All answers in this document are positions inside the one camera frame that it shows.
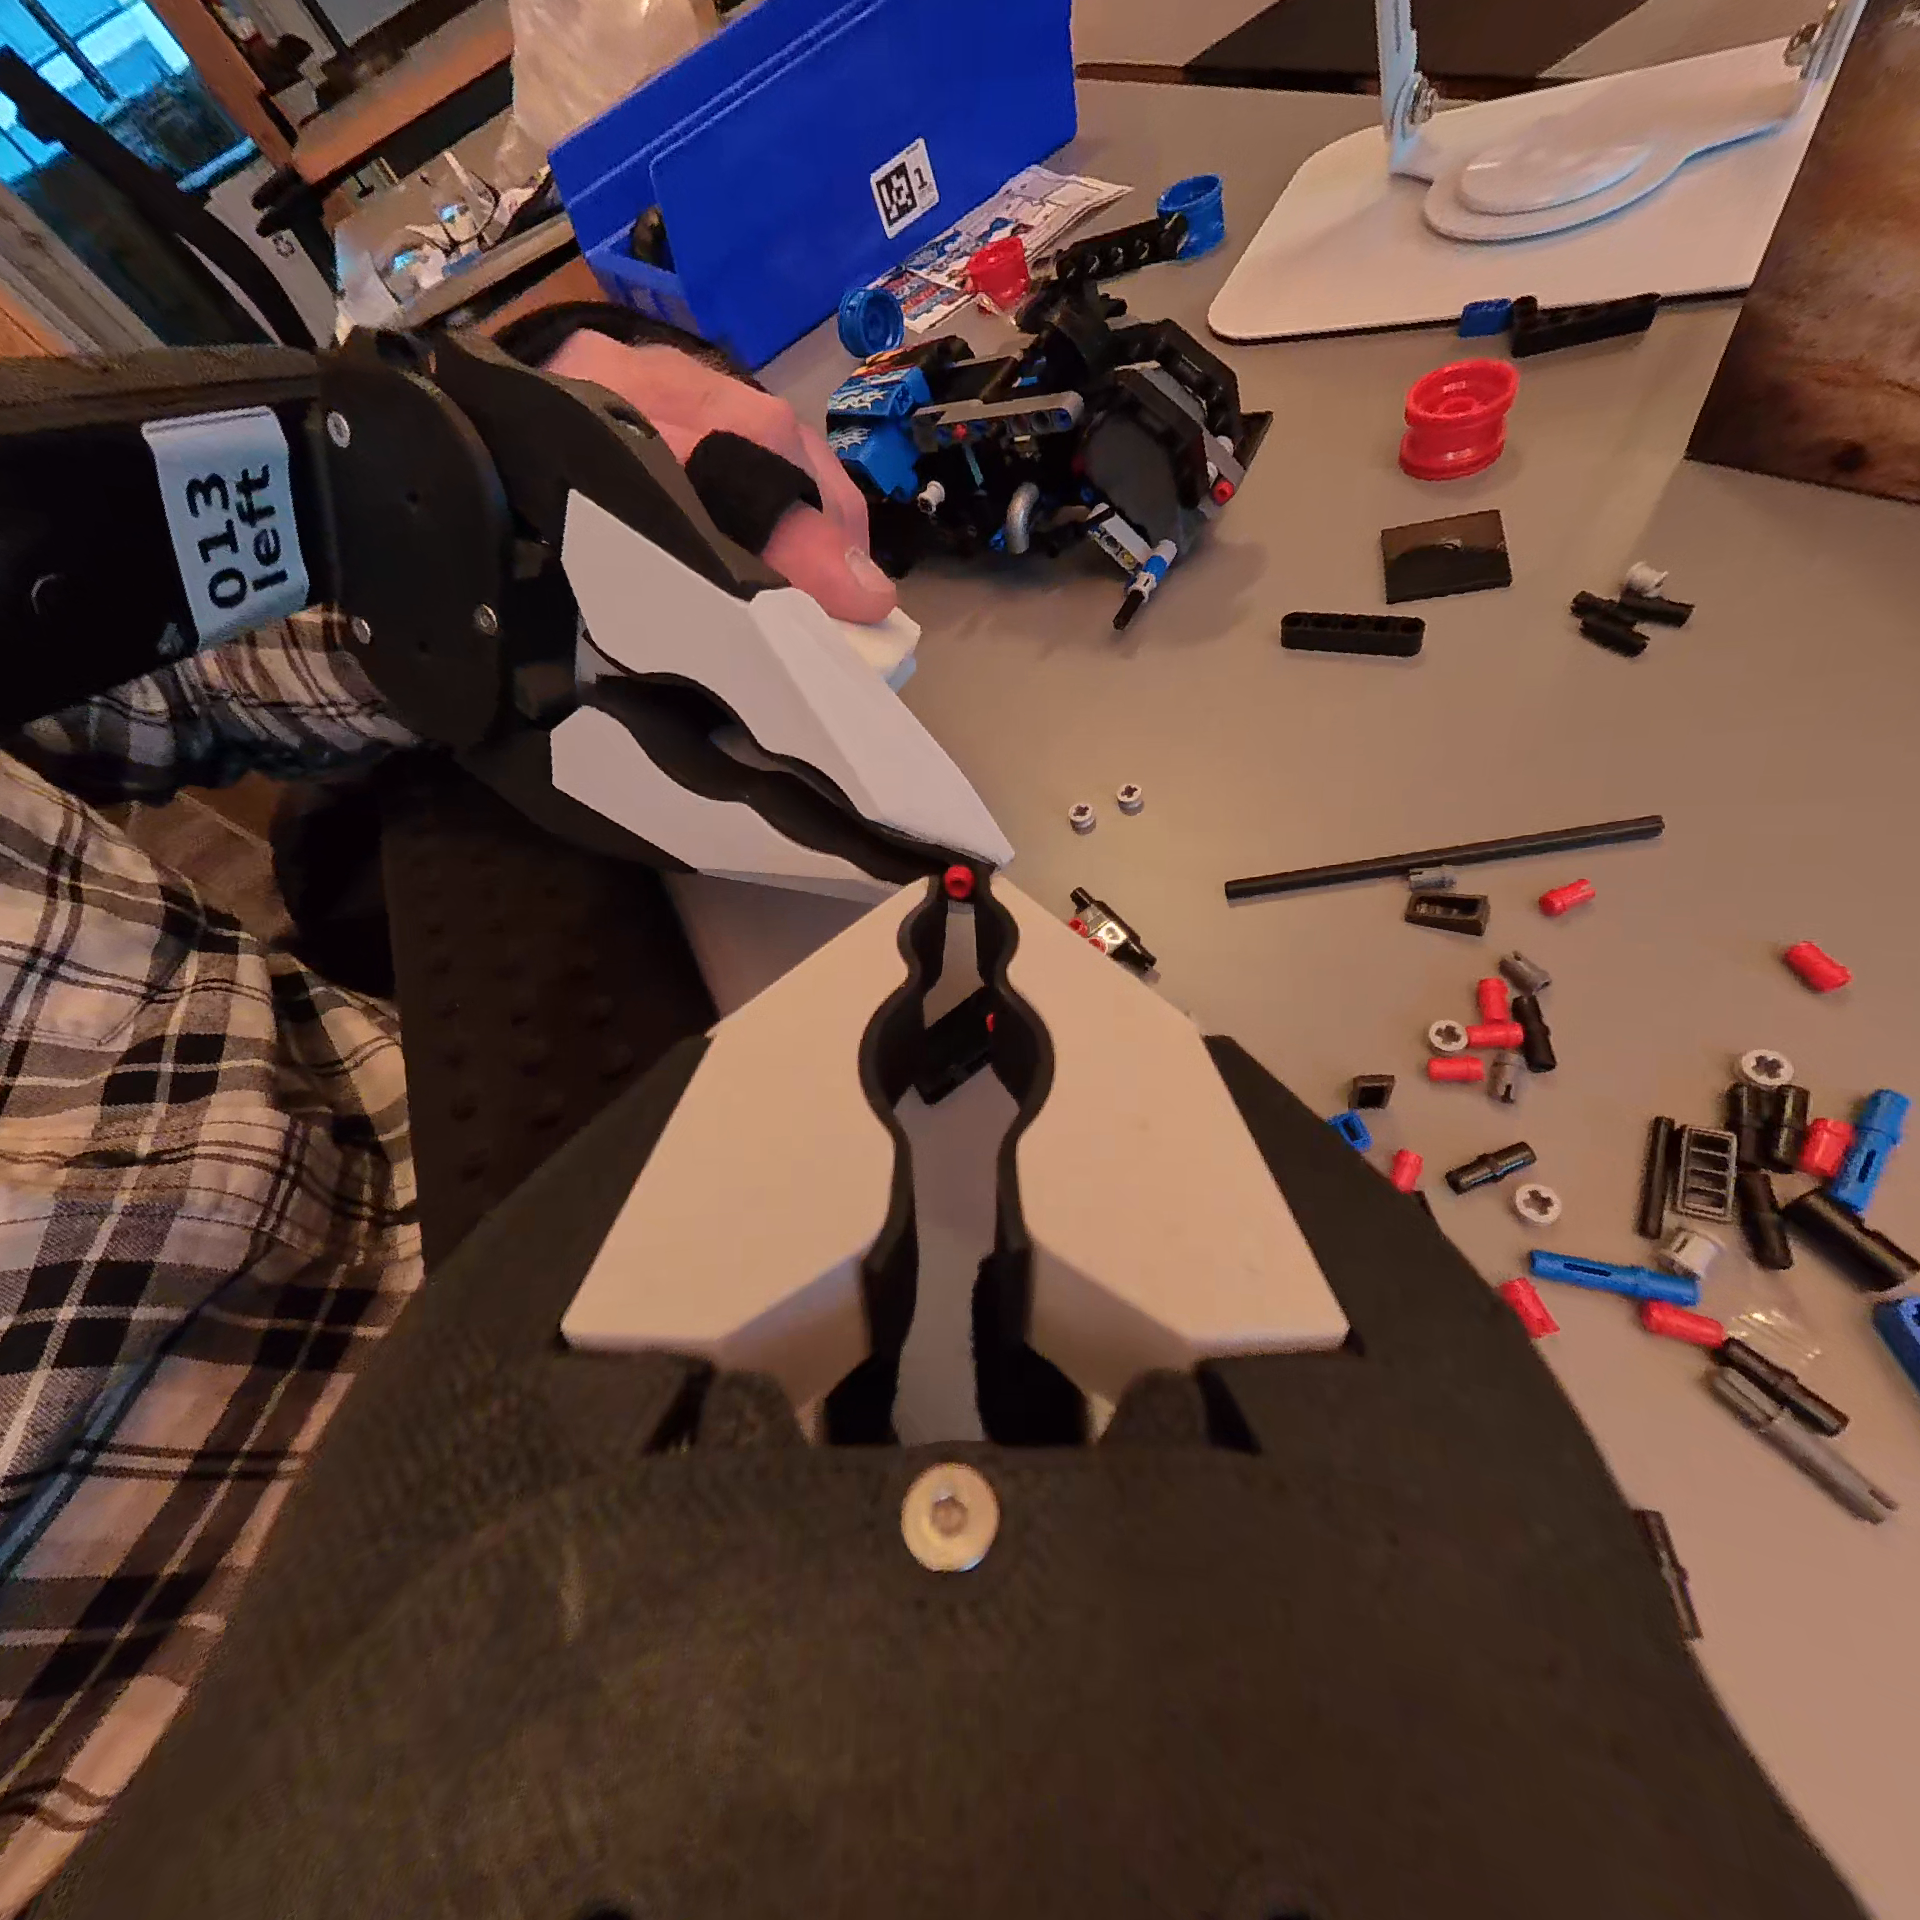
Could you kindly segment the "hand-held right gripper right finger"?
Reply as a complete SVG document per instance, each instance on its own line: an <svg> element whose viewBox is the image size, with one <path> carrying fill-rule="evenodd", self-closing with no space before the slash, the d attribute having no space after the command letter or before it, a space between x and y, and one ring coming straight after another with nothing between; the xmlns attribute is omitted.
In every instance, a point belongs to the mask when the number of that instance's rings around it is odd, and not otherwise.
<svg viewBox="0 0 1920 1920"><path fill-rule="evenodd" d="M994 1070L997 1239L972 1287L979 1427L1074 1447L1156 1371L1350 1339L1201 1029L1008 881L972 897Z"/></svg>

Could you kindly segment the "toy set box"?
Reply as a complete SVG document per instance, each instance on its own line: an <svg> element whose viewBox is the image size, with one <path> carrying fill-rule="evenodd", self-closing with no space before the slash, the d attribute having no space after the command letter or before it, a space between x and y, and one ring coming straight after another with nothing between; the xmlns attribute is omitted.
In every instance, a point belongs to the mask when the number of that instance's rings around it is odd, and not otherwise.
<svg viewBox="0 0 1920 1920"><path fill-rule="evenodd" d="M1916 504L1916 3L1864 7L1687 457Z"/></svg>

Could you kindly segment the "person's left hand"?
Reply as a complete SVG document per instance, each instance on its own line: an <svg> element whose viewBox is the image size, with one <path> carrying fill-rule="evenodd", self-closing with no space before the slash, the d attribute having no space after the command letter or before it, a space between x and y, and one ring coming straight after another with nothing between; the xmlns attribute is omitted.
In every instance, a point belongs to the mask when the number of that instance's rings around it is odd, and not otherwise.
<svg viewBox="0 0 1920 1920"><path fill-rule="evenodd" d="M753 494L772 461L803 475L807 490L765 536L746 528L741 546L832 616L872 627L896 615L896 583L869 548L864 496L783 400L681 345L621 343L601 329L573 332L541 367L635 404L686 475L722 483L722 496Z"/></svg>

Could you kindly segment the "black square tile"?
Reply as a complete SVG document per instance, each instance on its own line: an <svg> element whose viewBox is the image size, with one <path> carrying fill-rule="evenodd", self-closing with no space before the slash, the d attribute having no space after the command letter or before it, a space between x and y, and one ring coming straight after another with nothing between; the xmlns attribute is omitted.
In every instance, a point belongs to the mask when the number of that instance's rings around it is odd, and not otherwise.
<svg viewBox="0 0 1920 1920"><path fill-rule="evenodd" d="M1378 531L1378 552L1381 598L1391 609L1513 587L1499 510L1389 525Z"/></svg>

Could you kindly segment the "black blue toy car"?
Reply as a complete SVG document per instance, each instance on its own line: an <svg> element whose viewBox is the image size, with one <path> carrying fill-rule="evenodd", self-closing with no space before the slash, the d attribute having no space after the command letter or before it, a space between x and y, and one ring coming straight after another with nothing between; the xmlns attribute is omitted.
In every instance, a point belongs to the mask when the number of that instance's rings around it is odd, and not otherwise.
<svg viewBox="0 0 1920 1920"><path fill-rule="evenodd" d="M1122 574L1122 634L1240 494L1271 415L1244 412L1207 345L1130 313L1111 282L1205 259L1224 237L1222 181L1176 181L1151 220L1052 259L1013 313L1013 349L944 332L855 360L825 442L864 496L882 571L1091 548Z"/></svg>

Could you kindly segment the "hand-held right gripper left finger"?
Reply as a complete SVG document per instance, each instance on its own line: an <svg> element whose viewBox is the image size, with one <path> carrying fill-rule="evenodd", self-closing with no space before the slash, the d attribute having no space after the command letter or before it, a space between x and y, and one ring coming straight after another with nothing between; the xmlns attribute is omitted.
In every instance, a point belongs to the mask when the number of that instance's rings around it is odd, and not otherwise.
<svg viewBox="0 0 1920 1920"><path fill-rule="evenodd" d="M897 1439L919 1310L897 1100L944 940L944 884L908 881L710 1029L565 1308L573 1350L765 1376L832 1443Z"/></svg>

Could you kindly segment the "person's left forearm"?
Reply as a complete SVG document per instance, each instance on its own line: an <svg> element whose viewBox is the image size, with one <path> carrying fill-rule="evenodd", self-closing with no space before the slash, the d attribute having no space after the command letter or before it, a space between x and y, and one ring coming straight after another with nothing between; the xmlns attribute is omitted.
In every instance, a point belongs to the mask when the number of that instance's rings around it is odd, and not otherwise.
<svg viewBox="0 0 1920 1920"><path fill-rule="evenodd" d="M305 612L29 723L4 750L84 805L371 771L422 747L340 615Z"/></svg>

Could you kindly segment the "clear plastic bag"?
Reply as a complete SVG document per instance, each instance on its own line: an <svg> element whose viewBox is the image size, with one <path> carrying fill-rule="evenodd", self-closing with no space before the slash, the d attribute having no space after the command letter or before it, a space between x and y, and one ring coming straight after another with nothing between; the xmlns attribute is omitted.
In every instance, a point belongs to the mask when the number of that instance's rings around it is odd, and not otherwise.
<svg viewBox="0 0 1920 1920"><path fill-rule="evenodd" d="M512 182L717 32L715 3L507 3L507 12L512 103L496 159Z"/></svg>

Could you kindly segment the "white oval stand base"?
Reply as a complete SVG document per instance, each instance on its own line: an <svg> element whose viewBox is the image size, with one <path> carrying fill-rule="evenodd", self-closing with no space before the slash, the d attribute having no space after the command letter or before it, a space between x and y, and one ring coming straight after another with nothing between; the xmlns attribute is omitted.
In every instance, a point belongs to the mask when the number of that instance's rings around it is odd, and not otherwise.
<svg viewBox="0 0 1920 1920"><path fill-rule="evenodd" d="M1451 157L1427 186L1424 226L1463 244L1513 244L1588 230L1669 186L1692 159L1788 124L1786 98L1614 109L1540 119L1471 157Z"/></svg>

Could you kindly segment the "blue storage bin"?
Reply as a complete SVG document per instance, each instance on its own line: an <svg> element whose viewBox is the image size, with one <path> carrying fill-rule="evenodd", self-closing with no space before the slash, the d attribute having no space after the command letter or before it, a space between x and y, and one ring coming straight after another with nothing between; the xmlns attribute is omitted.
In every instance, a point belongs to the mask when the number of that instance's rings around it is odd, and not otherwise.
<svg viewBox="0 0 1920 1920"><path fill-rule="evenodd" d="M1074 130L1070 3L759 3L553 177L612 302L762 369Z"/></svg>

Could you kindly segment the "pile of small toy bricks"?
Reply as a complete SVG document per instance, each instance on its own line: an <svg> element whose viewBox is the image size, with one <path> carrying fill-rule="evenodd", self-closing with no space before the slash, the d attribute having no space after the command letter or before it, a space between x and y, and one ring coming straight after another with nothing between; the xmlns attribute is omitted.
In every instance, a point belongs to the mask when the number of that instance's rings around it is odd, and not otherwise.
<svg viewBox="0 0 1920 1920"><path fill-rule="evenodd" d="M1513 1106L1526 1074L1559 1067L1544 1020L1547 986L1547 972L1526 953L1502 953L1499 972L1476 984L1474 1022L1427 1027L1427 1082L1484 1087L1490 1100ZM1647 1123L1633 1224L1647 1242L1641 1262L1532 1250L1526 1276L1502 1281L1496 1294L1532 1339L1559 1333L1540 1283L1633 1303L1651 1339L1704 1359L1709 1395L1749 1436L1850 1518L1880 1526L1901 1502L1840 1451L1850 1417L1768 1350L1784 1342L1780 1317L1755 1310L1727 1322L1704 1314L1704 1294L1727 1253L1711 1229L1738 1229L1761 1275L1788 1275L1796 1244L1805 1244L1878 1301L1871 1325L1916 1384L1916 1253L1868 1224L1909 1112L1906 1095L1871 1092L1855 1118L1818 1118L1812 1092L1776 1045L1747 1047L1721 1095L1718 1127L1662 1114ZM1563 1222L1563 1199L1537 1178L1522 1178L1536 1165L1527 1142L1504 1142L1448 1168L1443 1182L1452 1195L1508 1188L1516 1218L1547 1232ZM1803 1182L1786 1206L1776 1176Z"/></svg>

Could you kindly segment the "dark dimpled panel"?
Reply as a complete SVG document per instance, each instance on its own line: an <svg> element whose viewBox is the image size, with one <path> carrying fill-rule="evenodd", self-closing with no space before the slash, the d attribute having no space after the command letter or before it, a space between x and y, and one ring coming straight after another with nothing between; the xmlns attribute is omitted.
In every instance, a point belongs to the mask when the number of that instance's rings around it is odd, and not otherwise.
<svg viewBox="0 0 1920 1920"><path fill-rule="evenodd" d="M283 785L272 849L294 957L398 1017L428 1264L715 1020L654 868L446 758Z"/></svg>

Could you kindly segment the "black beam assembly red pins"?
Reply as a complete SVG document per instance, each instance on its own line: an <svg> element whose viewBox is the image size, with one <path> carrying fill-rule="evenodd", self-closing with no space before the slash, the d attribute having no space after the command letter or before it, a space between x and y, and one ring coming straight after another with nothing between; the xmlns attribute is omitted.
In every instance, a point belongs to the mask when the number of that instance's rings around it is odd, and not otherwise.
<svg viewBox="0 0 1920 1920"><path fill-rule="evenodd" d="M1159 966L1135 927L1086 890L1070 891L1069 927L1143 980ZM994 1029L997 992L985 984L925 1027L922 1063L910 1082L925 1106L937 1106L991 1067Z"/></svg>

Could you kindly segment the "long black axle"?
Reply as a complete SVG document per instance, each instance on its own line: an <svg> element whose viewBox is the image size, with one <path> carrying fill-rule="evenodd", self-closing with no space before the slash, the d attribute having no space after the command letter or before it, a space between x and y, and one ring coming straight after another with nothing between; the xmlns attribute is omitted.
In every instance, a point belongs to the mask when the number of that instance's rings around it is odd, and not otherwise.
<svg viewBox="0 0 1920 1920"><path fill-rule="evenodd" d="M1427 868L1476 868L1476 865L1499 865L1513 858L1544 858L1544 857L1570 857L1570 854L1597 854L1607 845L1639 845L1657 844L1664 837L1664 818L1647 814L1633 819L1609 819L1609 822L1585 822L1569 829L1532 829L1513 837L1491 837L1476 844L1452 844L1452 845L1424 845L1410 854L1391 857L1362 857L1362 858L1338 858L1307 868L1283 868L1268 874L1244 874L1224 881L1228 905L1249 905L1264 897L1289 897L1299 891L1323 891L1341 890L1355 881L1384 881L1384 878L1409 878Z"/></svg>

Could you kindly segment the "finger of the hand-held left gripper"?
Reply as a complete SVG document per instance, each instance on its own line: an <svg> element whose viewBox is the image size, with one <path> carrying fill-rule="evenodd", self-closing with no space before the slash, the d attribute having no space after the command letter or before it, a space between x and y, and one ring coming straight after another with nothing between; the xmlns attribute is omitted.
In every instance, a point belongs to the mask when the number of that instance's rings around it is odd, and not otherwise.
<svg viewBox="0 0 1920 1920"><path fill-rule="evenodd" d="M737 598L584 494L565 504L561 567L581 616L584 696L702 694L765 758L829 780L851 826L906 837L935 868L1013 862L968 775L803 592Z"/></svg>
<svg viewBox="0 0 1920 1920"><path fill-rule="evenodd" d="M577 710L553 734L553 785L692 874L869 905L927 878L925 868L884 878L797 844L741 800L699 798L601 710Z"/></svg>

